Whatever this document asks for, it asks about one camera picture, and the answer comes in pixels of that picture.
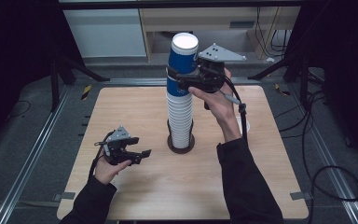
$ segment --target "black cup base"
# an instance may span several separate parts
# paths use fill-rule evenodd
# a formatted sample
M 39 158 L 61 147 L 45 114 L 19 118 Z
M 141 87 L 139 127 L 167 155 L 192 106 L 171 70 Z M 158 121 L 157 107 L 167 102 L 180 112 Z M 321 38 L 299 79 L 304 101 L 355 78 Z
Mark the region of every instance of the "black cup base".
M 173 146 L 172 137 L 170 135 L 170 136 L 168 136 L 167 143 L 168 143 L 168 147 L 170 148 L 170 150 L 172 152 L 177 153 L 177 154 L 186 154 L 187 152 L 191 151 L 191 149 L 193 149 L 193 147 L 194 147 L 194 145 L 196 143 L 196 139 L 194 138 L 194 135 L 191 134 L 190 145 L 188 147 L 185 147 L 185 148 L 177 148 L 177 147 Z
M 191 131 L 193 130 L 193 125 L 194 125 L 194 121 L 191 121 L 190 131 L 188 132 L 188 136 L 190 139 L 189 143 L 188 143 L 188 147 L 177 148 L 177 147 L 173 146 L 170 121 L 167 120 L 168 131 L 170 132 L 170 135 L 168 136 L 168 139 L 167 139 L 167 143 L 168 143 L 168 147 L 170 148 L 170 150 L 172 152 L 177 153 L 177 154 L 185 154 L 185 153 L 189 152 L 191 149 L 193 149 L 193 147 L 196 143 L 196 139 L 194 138 L 194 135 L 191 133 Z

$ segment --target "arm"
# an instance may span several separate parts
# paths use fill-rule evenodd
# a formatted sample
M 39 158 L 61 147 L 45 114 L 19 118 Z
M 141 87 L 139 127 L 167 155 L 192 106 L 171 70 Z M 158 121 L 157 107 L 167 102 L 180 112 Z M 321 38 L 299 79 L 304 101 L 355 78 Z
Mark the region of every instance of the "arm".
M 60 223 L 104 223 L 116 191 L 112 184 L 104 185 L 93 176 L 77 195 L 73 210 Z
M 113 166 L 104 158 L 99 159 L 95 167 L 95 175 L 77 195 L 73 210 L 60 223 L 105 223 L 110 203 L 117 191 L 110 182 L 119 171 L 130 164 L 131 161 L 123 161 Z
M 283 223 L 282 212 L 244 138 L 217 146 L 232 223 Z
M 193 87 L 188 90 L 208 104 L 225 137 L 225 144 L 217 146 L 217 154 L 232 223 L 283 223 L 281 209 L 255 165 L 247 139 L 241 136 L 233 104 L 224 96 L 232 94 L 230 87 L 225 84 L 215 93 Z

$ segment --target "wooden tabletop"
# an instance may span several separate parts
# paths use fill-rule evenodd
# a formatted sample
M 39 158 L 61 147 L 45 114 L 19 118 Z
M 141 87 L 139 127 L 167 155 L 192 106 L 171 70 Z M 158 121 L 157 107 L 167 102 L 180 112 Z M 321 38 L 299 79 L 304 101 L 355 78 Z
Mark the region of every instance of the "wooden tabletop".
M 293 201 L 290 196 L 300 188 L 263 89 L 236 88 L 247 104 L 249 147 L 283 217 L 307 217 L 304 200 Z M 77 195 L 83 189 L 99 149 L 94 143 L 123 125 L 131 136 L 140 138 L 137 145 L 127 146 L 128 151 L 152 152 L 140 165 L 128 167 L 114 178 L 112 183 L 118 191 L 108 219 L 229 219 L 216 154 L 216 145 L 224 139 L 214 116 L 203 108 L 202 100 L 193 96 L 195 146 L 182 155 L 168 148 L 167 119 L 165 87 L 102 89 L 65 192 Z M 73 201 L 62 199 L 59 219 L 72 210 Z

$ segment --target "blue paper cup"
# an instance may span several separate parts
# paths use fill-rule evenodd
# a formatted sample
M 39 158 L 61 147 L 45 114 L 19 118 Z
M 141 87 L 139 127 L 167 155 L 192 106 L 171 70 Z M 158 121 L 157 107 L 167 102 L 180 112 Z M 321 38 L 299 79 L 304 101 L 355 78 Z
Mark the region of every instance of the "blue paper cup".
M 194 72 L 197 68 L 199 40 L 192 34 L 180 33 L 173 37 L 168 66 L 180 74 Z M 176 80 L 167 77 L 167 92 L 172 96 L 185 96 L 188 91 L 178 89 Z

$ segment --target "black sleeve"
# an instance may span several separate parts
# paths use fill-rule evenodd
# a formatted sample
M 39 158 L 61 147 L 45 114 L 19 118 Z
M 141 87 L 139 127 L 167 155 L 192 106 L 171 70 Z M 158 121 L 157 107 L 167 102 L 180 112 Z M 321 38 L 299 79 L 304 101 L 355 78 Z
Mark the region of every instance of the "black sleeve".
M 232 223 L 283 223 L 280 207 L 255 165 L 244 138 L 217 146 L 223 191 Z
M 93 176 L 76 197 L 72 211 L 60 223 L 105 223 L 116 190 L 112 184 L 106 186 Z

